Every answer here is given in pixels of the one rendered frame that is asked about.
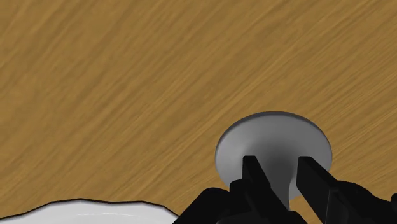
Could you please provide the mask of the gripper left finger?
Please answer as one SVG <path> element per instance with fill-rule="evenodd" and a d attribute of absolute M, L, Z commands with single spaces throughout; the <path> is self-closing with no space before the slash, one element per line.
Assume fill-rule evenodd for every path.
<path fill-rule="evenodd" d="M 271 189 L 254 156 L 242 159 L 242 177 L 228 191 L 207 188 L 172 224 L 307 224 Z"/>

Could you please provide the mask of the white plate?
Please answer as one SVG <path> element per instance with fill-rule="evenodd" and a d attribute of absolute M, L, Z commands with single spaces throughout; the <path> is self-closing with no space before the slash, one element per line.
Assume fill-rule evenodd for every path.
<path fill-rule="evenodd" d="M 0 224 L 173 224 L 178 215 L 145 201 L 59 200 L 0 218 Z"/>

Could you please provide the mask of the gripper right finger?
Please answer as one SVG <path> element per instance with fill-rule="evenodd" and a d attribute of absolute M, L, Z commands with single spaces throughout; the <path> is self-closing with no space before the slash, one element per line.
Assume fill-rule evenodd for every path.
<path fill-rule="evenodd" d="M 322 224 L 397 224 L 397 193 L 380 199 L 359 184 L 335 179 L 312 157 L 298 159 L 296 185 Z"/>

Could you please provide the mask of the grey round-based stemmed object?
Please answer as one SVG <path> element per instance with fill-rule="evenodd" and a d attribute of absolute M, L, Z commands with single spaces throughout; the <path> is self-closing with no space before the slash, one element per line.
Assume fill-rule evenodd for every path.
<path fill-rule="evenodd" d="M 296 186 L 300 156 L 312 157 L 326 170 L 332 163 L 331 144 L 324 132 L 309 119 L 284 111 L 249 115 L 222 134 L 215 165 L 224 184 L 242 177 L 242 162 L 247 155 L 257 158 L 285 207 L 301 194 Z"/>

